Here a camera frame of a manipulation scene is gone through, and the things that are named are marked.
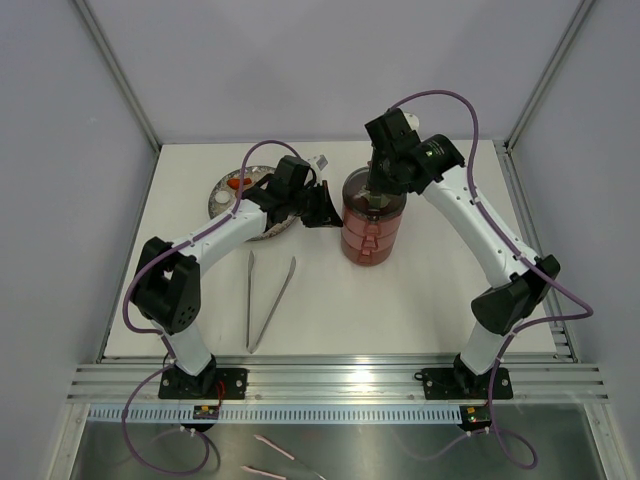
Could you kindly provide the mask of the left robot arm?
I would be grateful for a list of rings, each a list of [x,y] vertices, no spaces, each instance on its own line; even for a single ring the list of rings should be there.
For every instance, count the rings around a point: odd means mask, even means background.
[[[174,361],[169,370],[193,397],[208,396],[216,385],[216,360],[195,324],[201,308],[201,278],[219,260],[275,223],[295,216],[307,228],[340,227],[323,180],[285,188],[269,175],[196,232],[173,242],[158,237],[143,247],[136,274],[123,301],[123,319],[135,305],[154,325]]]

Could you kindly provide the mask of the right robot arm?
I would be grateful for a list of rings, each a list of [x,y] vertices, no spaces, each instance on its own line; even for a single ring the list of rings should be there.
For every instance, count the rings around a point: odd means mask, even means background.
[[[508,335],[529,317],[556,278],[559,262],[520,244],[487,198],[469,183],[470,160],[445,136],[421,140],[402,129],[396,137],[373,135],[368,183],[375,193],[417,193],[452,225],[480,265],[488,289],[471,302],[476,319],[469,340],[453,364],[456,389],[476,396]]]

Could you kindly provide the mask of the pink lunch container with handle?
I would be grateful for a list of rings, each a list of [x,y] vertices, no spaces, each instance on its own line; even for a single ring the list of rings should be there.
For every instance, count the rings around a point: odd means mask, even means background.
[[[402,212],[395,212],[391,216],[374,216],[347,207],[343,209],[343,228],[358,236],[389,236],[398,230],[401,219]]]

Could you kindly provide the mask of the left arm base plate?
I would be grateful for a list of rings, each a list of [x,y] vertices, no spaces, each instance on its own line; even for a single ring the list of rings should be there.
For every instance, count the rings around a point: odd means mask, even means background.
[[[216,368],[190,376],[172,368],[161,376],[158,397],[163,400],[244,400],[248,371]]]

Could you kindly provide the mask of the grey glass pot lid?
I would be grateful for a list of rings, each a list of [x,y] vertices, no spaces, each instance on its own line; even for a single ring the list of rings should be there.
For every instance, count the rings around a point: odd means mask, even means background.
[[[407,196],[370,190],[368,176],[369,169],[362,167],[346,178],[342,188],[344,207],[367,217],[387,218],[401,214]]]

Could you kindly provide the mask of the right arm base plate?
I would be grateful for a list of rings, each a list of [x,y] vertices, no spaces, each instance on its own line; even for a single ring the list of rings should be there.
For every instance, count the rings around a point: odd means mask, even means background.
[[[493,382],[491,372],[476,376],[454,367],[424,368],[413,379],[422,385],[426,400],[488,400],[489,389],[494,400],[514,398],[509,371],[502,367]]]

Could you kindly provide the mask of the dark red lunch container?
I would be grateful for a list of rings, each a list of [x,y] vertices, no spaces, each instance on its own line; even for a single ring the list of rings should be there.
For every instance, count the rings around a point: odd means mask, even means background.
[[[391,255],[393,247],[378,251],[358,250],[346,242],[341,242],[341,250],[350,262],[359,266],[373,267],[385,262]]]

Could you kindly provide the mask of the orange fried chicken piece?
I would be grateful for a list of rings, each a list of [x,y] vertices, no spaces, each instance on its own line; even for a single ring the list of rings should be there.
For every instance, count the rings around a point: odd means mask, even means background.
[[[240,186],[246,187],[251,183],[252,183],[252,180],[250,178],[240,179],[239,177],[234,177],[234,178],[230,178],[227,181],[227,186],[233,190],[239,190]]]

